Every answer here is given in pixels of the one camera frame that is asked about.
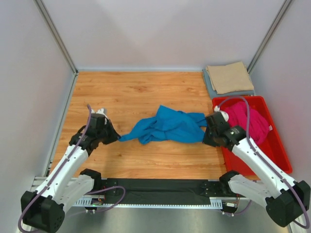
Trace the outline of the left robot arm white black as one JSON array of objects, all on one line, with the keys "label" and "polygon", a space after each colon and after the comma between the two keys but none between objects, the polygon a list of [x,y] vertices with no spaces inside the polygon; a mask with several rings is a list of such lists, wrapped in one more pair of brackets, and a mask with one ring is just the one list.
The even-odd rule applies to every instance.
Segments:
[{"label": "left robot arm white black", "polygon": [[55,233],[61,227],[65,214],[84,195],[99,194],[104,188],[101,174],[85,169],[74,182],[70,182],[76,170],[87,160],[100,143],[108,145],[118,141],[110,119],[102,108],[92,111],[87,124],[71,138],[69,146],[52,173],[36,188],[21,197],[21,216],[18,229],[28,225],[47,233]]}]

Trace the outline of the blue t-shirt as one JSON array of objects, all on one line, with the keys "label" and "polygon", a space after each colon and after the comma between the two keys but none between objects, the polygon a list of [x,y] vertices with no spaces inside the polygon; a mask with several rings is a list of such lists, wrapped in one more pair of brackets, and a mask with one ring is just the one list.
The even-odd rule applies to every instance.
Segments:
[{"label": "blue t-shirt", "polygon": [[206,126],[203,113],[185,113],[161,105],[155,116],[138,121],[119,141],[137,139],[143,145],[162,141],[200,143],[205,134],[202,128]]}]

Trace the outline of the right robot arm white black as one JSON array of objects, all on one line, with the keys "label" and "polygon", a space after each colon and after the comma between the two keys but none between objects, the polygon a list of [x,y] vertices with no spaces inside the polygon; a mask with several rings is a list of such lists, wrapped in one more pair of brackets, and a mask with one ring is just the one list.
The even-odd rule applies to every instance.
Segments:
[{"label": "right robot arm white black", "polygon": [[304,228],[310,227],[307,211],[311,188],[305,181],[297,182],[282,171],[240,126],[230,127],[221,112],[206,118],[207,128],[203,143],[223,147],[240,158],[261,180],[256,183],[237,171],[231,170],[219,180],[230,193],[240,194],[265,208],[268,216],[278,226],[286,227],[305,216]]}]

